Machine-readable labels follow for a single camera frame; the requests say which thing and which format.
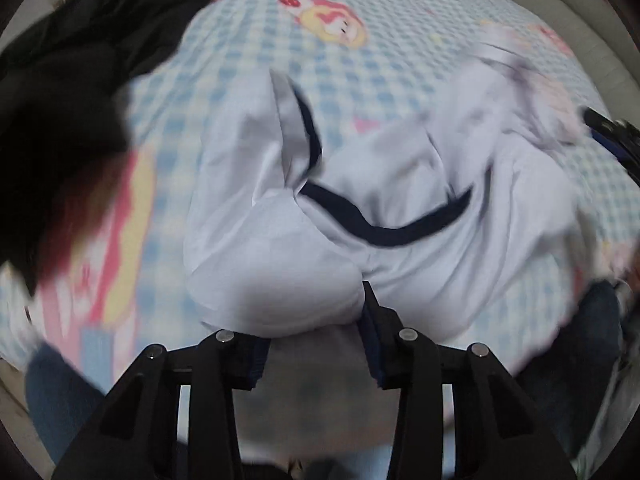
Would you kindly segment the white shirt navy trim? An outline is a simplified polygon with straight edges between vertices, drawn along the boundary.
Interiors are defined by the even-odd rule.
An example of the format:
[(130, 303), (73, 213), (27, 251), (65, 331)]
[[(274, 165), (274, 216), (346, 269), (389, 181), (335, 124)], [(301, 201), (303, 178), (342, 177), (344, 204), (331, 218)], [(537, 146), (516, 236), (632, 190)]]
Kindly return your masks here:
[(463, 332), (578, 225), (546, 78), (488, 27), (431, 110), (324, 156), (302, 92), (258, 70), (203, 145), (186, 288), (213, 326), (267, 338), (344, 325), (364, 292), (428, 336)]

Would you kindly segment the blue checkered cartoon blanket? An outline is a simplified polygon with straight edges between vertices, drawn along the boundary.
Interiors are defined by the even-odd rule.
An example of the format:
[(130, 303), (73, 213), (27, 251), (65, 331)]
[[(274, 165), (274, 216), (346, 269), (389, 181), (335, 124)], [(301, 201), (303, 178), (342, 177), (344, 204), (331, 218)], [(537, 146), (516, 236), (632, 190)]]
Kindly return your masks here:
[[(484, 342), (519, 372), (570, 319), (600, 262), (631, 253), (639, 191), (579, 118), (582, 107), (604, 103), (576, 55), (509, 0), (212, 0), (170, 58), (117, 93), (129, 150), (66, 200), (35, 292), (1, 261), (2, 359), (24, 370), (48, 344), (108, 389), (147, 344), (180, 348), (227, 330), (208, 324), (189, 294), (183, 246), (203, 145), (230, 90), (258, 70), (287, 76), (330, 156), (431, 110), (491, 26), (505, 29), (548, 82), (567, 130), (559, 163), (577, 191), (578, 225), (536, 252), (463, 332), (435, 339), (400, 319), (438, 344)], [(270, 338), (276, 358), (360, 365), (357, 320)]]

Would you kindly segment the black garment pile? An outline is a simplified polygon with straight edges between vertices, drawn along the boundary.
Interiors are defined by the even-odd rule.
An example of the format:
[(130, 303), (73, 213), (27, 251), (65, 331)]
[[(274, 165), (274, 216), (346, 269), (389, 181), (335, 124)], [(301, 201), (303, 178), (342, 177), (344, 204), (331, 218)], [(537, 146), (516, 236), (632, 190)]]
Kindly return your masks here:
[(33, 294), (66, 200), (129, 150), (117, 93), (212, 0), (68, 0), (1, 53), (1, 261)]

